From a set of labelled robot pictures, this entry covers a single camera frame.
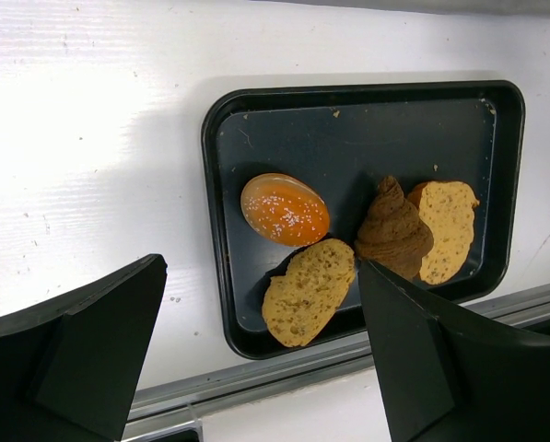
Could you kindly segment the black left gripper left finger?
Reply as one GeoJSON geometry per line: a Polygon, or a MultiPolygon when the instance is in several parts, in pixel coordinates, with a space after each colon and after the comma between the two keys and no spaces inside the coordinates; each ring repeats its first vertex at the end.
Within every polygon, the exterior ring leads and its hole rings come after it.
{"type": "Polygon", "coordinates": [[[167,280],[149,254],[0,317],[0,441],[119,441],[167,280]]]}

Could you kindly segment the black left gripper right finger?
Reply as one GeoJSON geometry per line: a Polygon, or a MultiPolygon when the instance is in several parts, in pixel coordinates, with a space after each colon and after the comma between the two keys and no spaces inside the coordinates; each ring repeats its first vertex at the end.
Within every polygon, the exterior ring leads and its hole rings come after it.
{"type": "Polygon", "coordinates": [[[358,271],[394,441],[550,441],[550,336],[431,294],[376,262],[358,271]]]}

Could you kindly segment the sesame bun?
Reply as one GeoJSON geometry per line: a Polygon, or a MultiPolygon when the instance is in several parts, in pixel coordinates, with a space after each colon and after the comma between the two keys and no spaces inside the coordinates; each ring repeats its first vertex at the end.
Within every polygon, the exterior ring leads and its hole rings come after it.
{"type": "Polygon", "coordinates": [[[314,244],[330,227],[320,195],[286,174],[265,173],[250,179],[242,189],[240,208],[256,233],[288,247],[314,244]]]}

